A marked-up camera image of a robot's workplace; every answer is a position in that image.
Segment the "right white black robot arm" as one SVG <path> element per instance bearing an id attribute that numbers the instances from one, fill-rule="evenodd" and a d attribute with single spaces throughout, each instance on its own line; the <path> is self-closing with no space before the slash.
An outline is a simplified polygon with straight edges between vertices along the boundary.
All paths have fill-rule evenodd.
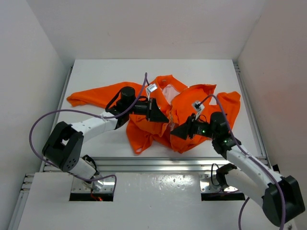
<path id="1" fill-rule="evenodd" d="M 228 126 L 222 112 L 212 113 L 209 122 L 200 121 L 192 114 L 171 134 L 181 139 L 196 135 L 210 138 L 214 150 L 229 162 L 216 171 L 219 185 L 235 187 L 247 195 L 262 208 L 273 225 L 283 227 L 305 212 L 298 181 L 292 176 L 282 176 L 251 155 L 231 135 Z"/>

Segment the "orange zip jacket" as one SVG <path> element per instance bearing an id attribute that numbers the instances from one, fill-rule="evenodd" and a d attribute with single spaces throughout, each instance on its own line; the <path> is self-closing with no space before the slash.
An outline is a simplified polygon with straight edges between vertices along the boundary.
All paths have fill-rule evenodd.
<path id="1" fill-rule="evenodd" d="M 149 148 L 153 141 L 157 141 L 173 151 L 183 153 L 207 140 L 206 137 L 196 135 L 192 139 L 182 140 L 170 134 L 170 131 L 183 124 L 187 117 L 195 112 L 192 104 L 195 101 L 204 102 L 203 118 L 209 118 L 213 112 L 224 109 L 230 126 L 234 126 L 240 110 L 240 94 L 238 92 L 221 92 L 217 98 L 221 105 L 210 104 L 206 97 L 214 93 L 215 85 L 197 84 L 186 86 L 172 75 L 158 76 L 153 80 L 157 89 L 151 96 L 157 100 L 162 112 L 169 119 L 169 123 L 154 123 L 146 121 L 140 115 L 130 115 L 126 134 L 135 154 L 141 154 Z"/>

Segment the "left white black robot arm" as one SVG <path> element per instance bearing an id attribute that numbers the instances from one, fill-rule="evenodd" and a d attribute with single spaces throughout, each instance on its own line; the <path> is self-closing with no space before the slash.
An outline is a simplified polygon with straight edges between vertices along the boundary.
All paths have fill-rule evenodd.
<path id="1" fill-rule="evenodd" d="M 111 99 L 100 115 L 72 124 L 64 121 L 57 123 L 43 147 L 42 154 L 61 171 L 90 183 L 99 172 L 94 164 L 89 164 L 81 157 L 83 143 L 122 127 L 129 120 L 129 115 L 144 116 L 149 122 L 169 121 L 158 107 L 155 98 L 137 98 L 135 89 L 125 86 Z"/>

